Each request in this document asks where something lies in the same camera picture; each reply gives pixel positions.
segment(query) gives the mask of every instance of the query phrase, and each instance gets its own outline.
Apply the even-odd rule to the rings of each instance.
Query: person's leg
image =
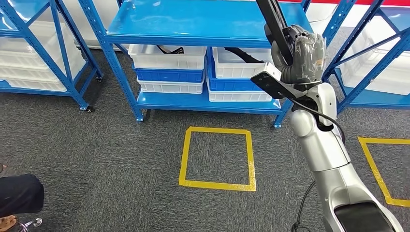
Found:
[[[0,178],[0,218],[37,213],[43,208],[44,187],[31,174]]]

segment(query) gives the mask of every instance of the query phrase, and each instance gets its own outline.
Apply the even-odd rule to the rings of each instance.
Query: red stripe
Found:
[[[300,2],[300,0],[284,0],[291,2]],[[315,3],[333,3],[339,4],[340,0],[312,0]],[[356,4],[361,5],[370,5],[373,0],[357,0]],[[410,6],[410,0],[385,0],[383,5],[392,5],[392,6]]]

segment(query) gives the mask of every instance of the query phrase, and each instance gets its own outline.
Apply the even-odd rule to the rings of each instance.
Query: blue metal shelf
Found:
[[[311,31],[300,3],[280,4],[286,22]],[[254,1],[132,0],[123,2],[105,39],[122,44],[270,48]]]
[[[36,36],[29,29],[29,25],[48,7],[50,7],[53,15],[54,25],[56,27],[61,55],[67,75],[62,72],[55,61],[50,57],[49,53],[41,45]],[[0,0],[0,9],[0,37],[24,38],[67,89],[66,92],[58,92],[50,90],[17,88],[11,87],[6,81],[1,81],[0,92],[70,96],[79,104],[80,110],[87,110],[89,104],[84,100],[83,95],[94,76],[100,80],[102,79],[102,73],[62,0]],[[81,50],[84,52],[84,55],[88,60],[74,80],[71,77],[58,11],[65,19],[67,26],[73,33],[75,39],[78,41]],[[81,90],[77,90],[75,85],[87,66],[92,68],[91,73],[85,80]]]
[[[131,43],[270,48],[265,20],[254,1],[129,0],[122,3],[108,30],[92,0],[79,2],[137,121],[144,120],[141,109],[199,110],[277,115],[272,125],[280,127],[292,106],[290,101],[282,108],[274,105],[276,101],[210,102],[207,88],[201,95],[141,92],[135,99],[113,50],[114,44]],[[289,25],[312,31],[300,3],[280,6]]]
[[[343,84],[340,69],[335,69],[335,76],[340,83],[345,96],[350,94],[354,88],[346,87]],[[410,109],[410,95],[399,95],[393,93],[363,90],[349,103],[350,107],[363,108],[388,108],[388,109]]]
[[[8,0],[9,4],[18,13],[23,22],[30,25],[37,19],[49,6],[49,0]],[[4,37],[23,37],[16,26],[0,9],[0,36]]]
[[[278,100],[266,102],[210,102],[206,82],[202,94],[140,92],[138,105],[143,109],[195,110],[246,114],[281,114]]]
[[[335,74],[337,81],[345,98],[338,103],[337,112],[340,113],[346,107],[366,107],[366,108],[389,108],[389,109],[410,109],[410,96],[384,93],[366,90],[366,87],[375,79],[395,58],[403,51],[410,50],[410,9],[403,7],[381,7],[383,0],[373,0],[358,25],[353,29],[345,43],[337,52],[329,66],[323,73],[322,80],[328,82],[330,75]],[[356,40],[365,28],[366,24],[375,16],[381,15],[383,19],[393,28],[396,35],[380,41],[361,52],[358,52],[342,60],[351,44]],[[344,86],[340,69],[337,67],[377,46],[399,37],[400,40],[393,48],[380,60],[378,64],[360,81],[355,88]]]

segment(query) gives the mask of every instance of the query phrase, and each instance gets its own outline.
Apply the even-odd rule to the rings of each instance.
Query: yellow floor tape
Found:
[[[410,200],[395,199],[389,193],[386,184],[383,181],[383,178],[380,175],[379,170],[374,162],[373,157],[370,154],[367,144],[401,144],[401,145],[410,145],[410,139],[380,139],[380,138],[361,138],[358,137],[360,145],[365,153],[366,159],[369,162],[370,168],[374,174],[374,177],[377,180],[377,183],[380,186],[381,191],[383,192],[386,203],[397,206],[410,207]]]
[[[190,149],[190,140],[192,132],[208,133],[225,133],[225,134],[244,134],[246,137],[246,150],[248,154],[249,184],[229,184],[219,182],[207,182],[197,180],[186,180],[188,152]],[[196,188],[222,189],[236,191],[256,191],[255,165],[253,162],[252,137],[250,131],[226,128],[209,128],[209,127],[189,127],[185,132],[184,147],[182,150],[181,170],[179,171],[179,185]]]

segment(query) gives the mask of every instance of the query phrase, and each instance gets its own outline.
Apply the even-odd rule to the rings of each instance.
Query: blue plastic bin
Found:
[[[215,61],[212,56],[212,47],[206,51],[205,67],[209,78],[211,91],[263,91],[250,79],[217,79],[215,76]]]
[[[191,69],[136,69],[134,63],[132,69],[137,73],[141,81],[171,81],[201,83],[204,70]]]

